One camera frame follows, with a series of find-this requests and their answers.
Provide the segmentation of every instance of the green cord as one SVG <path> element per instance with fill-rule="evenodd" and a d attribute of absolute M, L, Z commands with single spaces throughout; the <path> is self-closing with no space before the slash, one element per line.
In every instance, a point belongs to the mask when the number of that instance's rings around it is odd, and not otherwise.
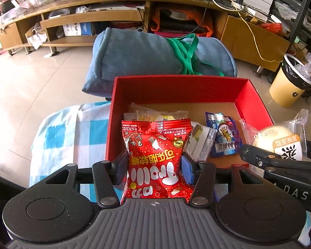
<path fill-rule="evenodd" d="M 183 41 L 184 38 L 193 38 L 191 45 Z M 201 73 L 194 70 L 197 66 L 197 57 L 194 54 L 198 45 L 198 37 L 196 34 L 188 34 L 186 36 L 176 37 L 176 38 L 166 38 L 170 46 L 172 47 L 175 56 L 183 65 L 183 71 L 181 74 L 184 75 L 202 75 Z M 213 66 L 212 64 L 204 63 L 210 65 L 219 71 L 219 76 L 224 77 L 223 72 Z"/>

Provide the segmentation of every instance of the wooden cabinet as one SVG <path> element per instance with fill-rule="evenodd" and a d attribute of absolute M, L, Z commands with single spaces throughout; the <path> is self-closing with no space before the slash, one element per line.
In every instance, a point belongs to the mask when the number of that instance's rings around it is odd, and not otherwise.
<path fill-rule="evenodd" d="M 17 23 L 10 24 L 4 30 L 0 30 L 0 43 L 3 49 L 11 49 L 23 44 Z"/>
<path fill-rule="evenodd" d="M 289 47 L 289 41 L 257 25 L 249 23 L 249 26 L 256 38 L 261 56 L 266 60 L 277 62 L 266 62 L 259 57 L 251 31 L 239 18 L 227 17 L 221 42 L 234 58 L 276 71 Z"/>

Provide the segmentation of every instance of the orange bag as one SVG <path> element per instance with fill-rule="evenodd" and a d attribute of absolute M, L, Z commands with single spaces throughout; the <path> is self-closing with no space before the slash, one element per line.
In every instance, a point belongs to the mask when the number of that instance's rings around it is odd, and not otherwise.
<path fill-rule="evenodd" d="M 212 18 L 210 14 L 205 14 L 204 20 L 203 19 L 204 12 L 199 11 L 194 6 L 189 5 L 159 5 L 157 6 L 151 16 L 151 19 L 157 24 L 156 28 L 151 28 L 153 32 L 160 30 L 160 10 L 161 9 L 168 9 L 168 10 L 175 10 L 178 12 L 185 13 L 189 18 L 195 20 L 197 24 L 200 24 L 201 27 L 207 29 L 207 32 L 199 33 L 197 36 L 206 36 L 211 37 L 213 34 L 213 24 Z"/>

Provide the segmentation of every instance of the cardboard bottom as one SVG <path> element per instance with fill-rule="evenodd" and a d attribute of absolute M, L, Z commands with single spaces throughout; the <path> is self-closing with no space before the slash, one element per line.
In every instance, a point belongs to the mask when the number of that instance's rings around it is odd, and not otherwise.
<path fill-rule="evenodd" d="M 143 106 L 159 111 L 187 110 L 188 118 L 202 125 L 206 125 L 205 112 L 222 112 L 225 116 L 230 116 L 235 121 L 242 142 L 246 143 L 239 123 L 241 118 L 234 103 L 143 104 Z M 214 163 L 217 168 L 229 168 L 232 164 L 248 166 L 245 161 L 241 160 L 238 154 L 209 157 L 207 161 Z"/>

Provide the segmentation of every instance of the red bag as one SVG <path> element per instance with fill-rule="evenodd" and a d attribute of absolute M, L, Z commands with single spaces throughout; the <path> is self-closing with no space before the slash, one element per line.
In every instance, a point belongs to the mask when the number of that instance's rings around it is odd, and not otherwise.
<path fill-rule="evenodd" d="M 129 153 L 124 198 L 185 198 L 193 187 L 180 171 L 180 158 L 190 119 L 170 121 L 122 121 L 123 139 Z"/>
<path fill-rule="evenodd" d="M 260 24 L 259 27 L 262 27 L 277 35 L 281 35 L 283 32 L 281 23 L 263 23 Z"/>

